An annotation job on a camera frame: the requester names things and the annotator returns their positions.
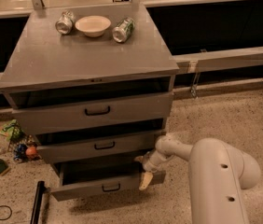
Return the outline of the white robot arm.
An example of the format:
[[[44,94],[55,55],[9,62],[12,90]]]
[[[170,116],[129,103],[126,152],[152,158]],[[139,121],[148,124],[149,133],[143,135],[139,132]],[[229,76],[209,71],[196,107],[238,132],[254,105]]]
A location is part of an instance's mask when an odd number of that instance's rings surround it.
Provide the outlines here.
[[[153,150],[135,158],[144,169],[139,189],[146,189],[162,164],[174,157],[188,162],[192,224],[250,224],[242,191],[261,177],[255,158],[215,138],[188,145],[163,135]]]

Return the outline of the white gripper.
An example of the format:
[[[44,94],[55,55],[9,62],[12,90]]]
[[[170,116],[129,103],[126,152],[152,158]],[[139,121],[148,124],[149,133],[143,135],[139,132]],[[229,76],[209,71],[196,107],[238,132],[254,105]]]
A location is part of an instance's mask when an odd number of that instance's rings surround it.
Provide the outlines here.
[[[142,163],[145,172],[141,173],[139,190],[145,190],[153,179],[153,174],[160,170],[167,158],[157,150],[147,152],[144,156],[137,156],[134,161]]]

